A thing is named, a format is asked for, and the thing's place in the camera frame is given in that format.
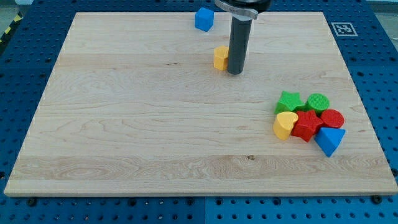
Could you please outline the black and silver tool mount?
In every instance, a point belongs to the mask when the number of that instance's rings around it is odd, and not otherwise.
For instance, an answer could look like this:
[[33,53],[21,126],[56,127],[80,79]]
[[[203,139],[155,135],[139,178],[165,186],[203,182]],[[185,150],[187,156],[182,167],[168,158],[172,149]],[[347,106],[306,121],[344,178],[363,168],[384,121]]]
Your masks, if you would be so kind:
[[270,8],[271,0],[214,0],[214,4],[234,16],[256,20],[260,13]]

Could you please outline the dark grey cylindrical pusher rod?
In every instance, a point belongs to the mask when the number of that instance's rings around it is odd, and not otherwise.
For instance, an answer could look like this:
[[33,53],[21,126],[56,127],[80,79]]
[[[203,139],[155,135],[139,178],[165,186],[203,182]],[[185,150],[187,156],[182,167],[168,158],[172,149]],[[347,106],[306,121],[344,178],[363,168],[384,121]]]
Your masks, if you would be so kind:
[[251,24],[248,17],[232,16],[227,67],[230,74],[238,75],[244,69]]

